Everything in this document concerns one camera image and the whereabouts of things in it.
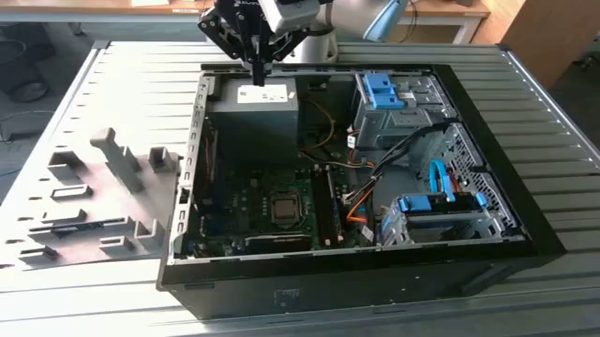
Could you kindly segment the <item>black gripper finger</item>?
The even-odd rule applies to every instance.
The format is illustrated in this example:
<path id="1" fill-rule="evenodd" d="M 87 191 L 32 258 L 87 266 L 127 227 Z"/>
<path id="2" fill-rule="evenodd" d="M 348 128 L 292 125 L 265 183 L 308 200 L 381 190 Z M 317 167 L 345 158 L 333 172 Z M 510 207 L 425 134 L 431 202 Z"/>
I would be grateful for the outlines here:
<path id="1" fill-rule="evenodd" d="M 204 13 L 198 28 L 228 56 L 242 62 L 253 75 L 253 85 L 261 86 L 261 62 L 253 35 L 245 32 L 238 34 L 216 8 Z"/>
<path id="2" fill-rule="evenodd" d="M 266 76 L 272 72 L 269 64 L 273 61 L 282 61 L 308 36 L 308 30 L 297 30 L 285 33 L 274 42 L 270 42 L 274 34 L 268 32 L 261 34 L 261 86 L 265 86 Z"/>

